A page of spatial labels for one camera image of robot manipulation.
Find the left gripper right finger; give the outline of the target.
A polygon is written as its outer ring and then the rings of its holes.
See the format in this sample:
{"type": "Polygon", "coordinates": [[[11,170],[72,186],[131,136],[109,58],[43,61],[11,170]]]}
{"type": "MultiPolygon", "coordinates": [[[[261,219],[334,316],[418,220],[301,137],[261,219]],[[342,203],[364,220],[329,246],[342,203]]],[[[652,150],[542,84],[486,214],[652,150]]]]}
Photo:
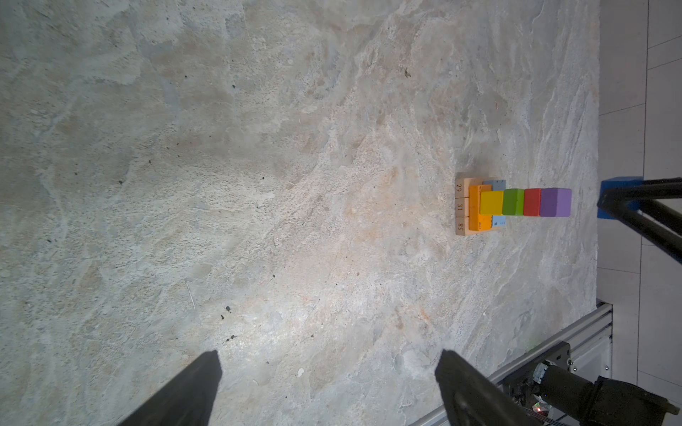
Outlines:
{"type": "Polygon", "coordinates": [[[541,424],[455,351],[442,351],[435,379],[451,425],[541,424]]]}

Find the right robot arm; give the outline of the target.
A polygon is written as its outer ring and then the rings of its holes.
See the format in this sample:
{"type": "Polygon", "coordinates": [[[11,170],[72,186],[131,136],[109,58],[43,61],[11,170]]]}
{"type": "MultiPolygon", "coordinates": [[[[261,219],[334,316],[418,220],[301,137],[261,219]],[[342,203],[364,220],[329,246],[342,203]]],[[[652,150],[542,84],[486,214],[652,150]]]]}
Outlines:
{"type": "MultiPolygon", "coordinates": [[[[616,220],[681,261],[681,213],[664,200],[681,198],[681,179],[614,177],[600,184],[598,217],[616,220]]],[[[680,407],[631,383],[598,377],[591,382],[568,371],[568,344],[555,344],[506,376],[502,390],[540,421],[543,401],[581,425],[661,425],[680,407]]]]}

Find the purple wood cube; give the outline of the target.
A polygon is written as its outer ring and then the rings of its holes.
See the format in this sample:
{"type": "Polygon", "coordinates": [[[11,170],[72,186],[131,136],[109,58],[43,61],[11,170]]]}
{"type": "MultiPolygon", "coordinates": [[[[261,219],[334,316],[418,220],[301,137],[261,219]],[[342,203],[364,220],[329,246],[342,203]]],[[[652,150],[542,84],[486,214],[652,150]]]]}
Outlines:
{"type": "Polygon", "coordinates": [[[540,216],[543,218],[569,218],[572,211],[572,190],[545,188],[541,193],[540,216]]]}

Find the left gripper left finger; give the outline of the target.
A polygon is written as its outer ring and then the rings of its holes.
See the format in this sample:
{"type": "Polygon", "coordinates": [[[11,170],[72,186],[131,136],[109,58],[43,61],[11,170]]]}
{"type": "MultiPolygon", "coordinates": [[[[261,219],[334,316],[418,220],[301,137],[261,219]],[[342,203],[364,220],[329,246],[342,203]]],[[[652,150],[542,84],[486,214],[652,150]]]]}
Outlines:
{"type": "Polygon", "coordinates": [[[120,425],[209,424],[222,378],[217,351],[206,351],[172,378],[120,425]]]}

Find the dark blue wood cube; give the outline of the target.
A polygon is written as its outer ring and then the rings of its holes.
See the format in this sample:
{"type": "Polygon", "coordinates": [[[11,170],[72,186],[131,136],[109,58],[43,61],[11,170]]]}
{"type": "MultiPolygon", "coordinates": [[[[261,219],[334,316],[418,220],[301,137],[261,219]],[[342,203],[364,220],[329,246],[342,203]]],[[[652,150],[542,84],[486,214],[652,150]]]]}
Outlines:
{"type": "MultiPolygon", "coordinates": [[[[611,179],[602,180],[600,182],[600,198],[603,197],[604,193],[611,190],[621,190],[621,189],[632,189],[637,186],[641,186],[644,182],[642,176],[630,176],[630,177],[611,177],[611,179]]],[[[618,201],[623,205],[628,211],[638,212],[640,210],[640,203],[638,201],[626,200],[623,201],[623,195],[608,195],[607,201],[609,203],[614,203],[618,201]]],[[[616,220],[608,211],[605,211],[602,207],[598,206],[598,218],[607,220],[616,220]]]]}

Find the yellow wood block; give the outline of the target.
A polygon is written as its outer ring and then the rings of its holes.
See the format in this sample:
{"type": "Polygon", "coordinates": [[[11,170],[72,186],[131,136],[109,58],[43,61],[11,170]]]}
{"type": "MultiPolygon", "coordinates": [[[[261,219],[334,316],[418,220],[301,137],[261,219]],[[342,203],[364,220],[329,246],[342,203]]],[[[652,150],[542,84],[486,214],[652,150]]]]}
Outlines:
{"type": "Polygon", "coordinates": [[[484,191],[480,198],[480,214],[484,216],[502,216],[504,207],[504,191],[484,191]]]}

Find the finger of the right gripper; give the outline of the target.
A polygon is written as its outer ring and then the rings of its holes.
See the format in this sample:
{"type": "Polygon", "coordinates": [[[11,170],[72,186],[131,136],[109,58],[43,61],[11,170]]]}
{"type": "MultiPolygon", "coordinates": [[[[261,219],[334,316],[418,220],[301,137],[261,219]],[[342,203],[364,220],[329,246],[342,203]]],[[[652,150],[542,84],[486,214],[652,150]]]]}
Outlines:
{"type": "Polygon", "coordinates": [[[681,198],[681,178],[650,179],[613,177],[600,184],[599,202],[618,197],[627,201],[667,200],[681,198]]]}
{"type": "Polygon", "coordinates": [[[659,200],[641,200],[638,204],[635,211],[628,202],[601,202],[601,208],[680,264],[681,212],[659,200]]]}

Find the light blue wood block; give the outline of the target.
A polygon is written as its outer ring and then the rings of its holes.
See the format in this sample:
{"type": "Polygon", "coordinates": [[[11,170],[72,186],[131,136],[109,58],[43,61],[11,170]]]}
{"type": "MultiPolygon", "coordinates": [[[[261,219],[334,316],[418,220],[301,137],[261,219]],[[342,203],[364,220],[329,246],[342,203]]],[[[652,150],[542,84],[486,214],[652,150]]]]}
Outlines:
{"type": "MultiPolygon", "coordinates": [[[[490,185],[493,191],[503,192],[506,190],[506,181],[504,179],[489,179],[484,182],[485,185],[490,185]]],[[[492,225],[494,228],[506,226],[506,218],[504,216],[493,216],[492,225]]]]}

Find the orange wood block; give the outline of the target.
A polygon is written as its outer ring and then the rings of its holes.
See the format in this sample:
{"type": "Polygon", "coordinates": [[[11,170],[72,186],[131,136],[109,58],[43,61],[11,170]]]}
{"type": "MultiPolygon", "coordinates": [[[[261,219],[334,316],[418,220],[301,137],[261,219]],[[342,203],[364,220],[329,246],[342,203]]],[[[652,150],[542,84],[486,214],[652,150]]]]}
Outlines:
{"type": "Polygon", "coordinates": [[[469,187],[469,229],[473,232],[487,232],[492,229],[492,216],[481,214],[481,194],[491,190],[491,185],[469,187]]]}

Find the green wood block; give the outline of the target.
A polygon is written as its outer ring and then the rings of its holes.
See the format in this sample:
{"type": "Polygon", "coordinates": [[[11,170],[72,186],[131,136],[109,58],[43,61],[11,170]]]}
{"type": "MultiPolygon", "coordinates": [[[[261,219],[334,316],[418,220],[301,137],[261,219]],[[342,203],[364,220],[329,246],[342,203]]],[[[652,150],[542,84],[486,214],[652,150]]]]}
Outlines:
{"type": "Polygon", "coordinates": [[[512,188],[504,190],[503,209],[504,216],[523,216],[525,204],[525,190],[512,188]]]}

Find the red wood cube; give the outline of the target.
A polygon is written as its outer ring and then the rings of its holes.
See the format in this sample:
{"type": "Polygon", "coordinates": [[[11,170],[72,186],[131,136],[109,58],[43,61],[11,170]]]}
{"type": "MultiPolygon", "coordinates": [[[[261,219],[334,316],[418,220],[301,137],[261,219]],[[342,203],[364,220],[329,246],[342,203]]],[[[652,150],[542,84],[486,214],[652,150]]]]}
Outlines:
{"type": "Polygon", "coordinates": [[[542,207],[541,188],[530,188],[524,192],[523,215],[525,217],[540,217],[542,207]]]}

